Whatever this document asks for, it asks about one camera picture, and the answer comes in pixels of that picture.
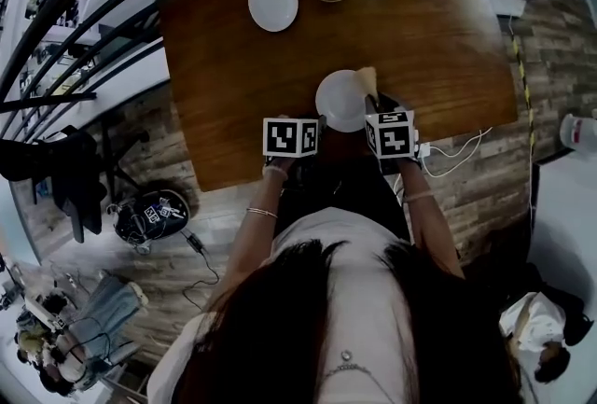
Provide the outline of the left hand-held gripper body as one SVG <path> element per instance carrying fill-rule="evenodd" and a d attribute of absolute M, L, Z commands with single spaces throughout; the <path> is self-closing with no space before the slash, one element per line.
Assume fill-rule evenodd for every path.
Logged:
<path fill-rule="evenodd" d="M 264 118 L 262 155 L 273 158 L 300 159 L 318 152 L 322 127 L 319 118 Z"/>

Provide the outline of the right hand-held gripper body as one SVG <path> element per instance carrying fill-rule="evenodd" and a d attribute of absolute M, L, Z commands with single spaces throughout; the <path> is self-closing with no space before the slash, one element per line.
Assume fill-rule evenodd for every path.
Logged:
<path fill-rule="evenodd" d="M 382 169 L 397 169 L 397 161 L 419 159 L 419 131 L 414 125 L 414 111 L 385 95 L 390 111 L 377 113 L 373 98 L 373 113 L 365 113 L 368 146 Z"/>

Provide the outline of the person's left hand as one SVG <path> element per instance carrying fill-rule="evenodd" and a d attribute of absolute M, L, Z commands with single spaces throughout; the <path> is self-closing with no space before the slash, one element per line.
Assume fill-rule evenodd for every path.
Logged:
<path fill-rule="evenodd" d="M 285 182 L 295 161 L 294 158 L 268 158 L 262 167 L 262 176 L 263 178 L 277 176 Z"/>

